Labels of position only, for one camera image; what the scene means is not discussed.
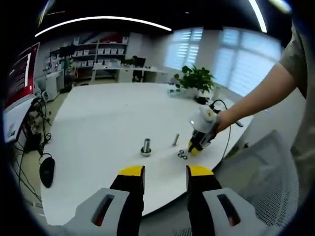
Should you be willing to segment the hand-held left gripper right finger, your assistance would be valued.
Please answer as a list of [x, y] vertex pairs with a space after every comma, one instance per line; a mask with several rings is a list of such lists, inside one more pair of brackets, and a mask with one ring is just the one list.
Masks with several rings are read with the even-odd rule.
[[194, 236], [274, 236], [276, 228], [256, 216], [254, 207], [230, 188], [221, 187], [214, 173], [187, 165], [188, 212]]

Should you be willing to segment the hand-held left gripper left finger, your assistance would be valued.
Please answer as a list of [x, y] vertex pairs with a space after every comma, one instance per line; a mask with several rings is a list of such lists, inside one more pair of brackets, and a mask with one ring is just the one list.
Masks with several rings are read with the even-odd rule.
[[144, 209], [145, 166], [120, 171], [109, 188], [83, 201], [62, 226], [63, 236], [137, 236]]

